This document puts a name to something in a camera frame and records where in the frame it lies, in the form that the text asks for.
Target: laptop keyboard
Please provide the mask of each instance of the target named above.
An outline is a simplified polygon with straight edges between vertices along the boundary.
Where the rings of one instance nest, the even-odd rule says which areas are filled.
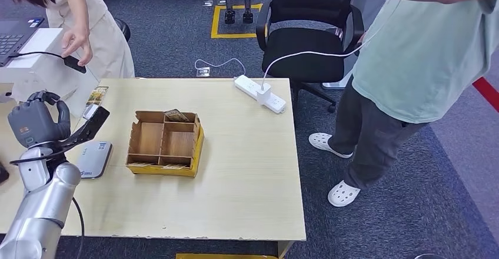
[[[0,55],[8,54],[21,38],[21,34],[0,34]]]

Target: table leg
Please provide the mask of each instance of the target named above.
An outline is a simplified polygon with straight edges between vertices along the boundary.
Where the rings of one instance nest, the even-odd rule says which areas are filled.
[[[279,259],[283,259],[288,250],[290,250],[291,246],[295,243],[293,240],[290,241],[278,241],[277,242],[277,251]]]

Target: white power strip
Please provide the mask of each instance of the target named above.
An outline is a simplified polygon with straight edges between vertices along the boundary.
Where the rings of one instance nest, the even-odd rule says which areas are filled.
[[[242,92],[251,96],[253,99],[258,100],[257,91],[262,88],[260,84],[252,81],[245,75],[241,75],[234,80],[234,85]],[[265,102],[263,102],[263,105],[272,110],[274,113],[280,114],[285,110],[286,101],[281,99],[279,96],[270,93],[270,97]]]

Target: wooden box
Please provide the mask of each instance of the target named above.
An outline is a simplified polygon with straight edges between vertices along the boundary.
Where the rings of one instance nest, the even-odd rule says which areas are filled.
[[[127,155],[134,174],[196,176],[204,132],[197,114],[182,114],[189,122],[172,122],[163,112],[136,112]]]

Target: chair seat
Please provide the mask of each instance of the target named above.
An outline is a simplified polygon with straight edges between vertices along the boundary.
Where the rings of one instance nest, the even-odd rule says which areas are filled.
[[[332,32],[307,28],[280,28],[272,31],[262,62],[265,72],[275,59],[302,51],[342,54],[343,45]],[[343,79],[344,63],[341,57],[303,54],[276,62],[268,71],[276,78],[300,82],[337,82]]]

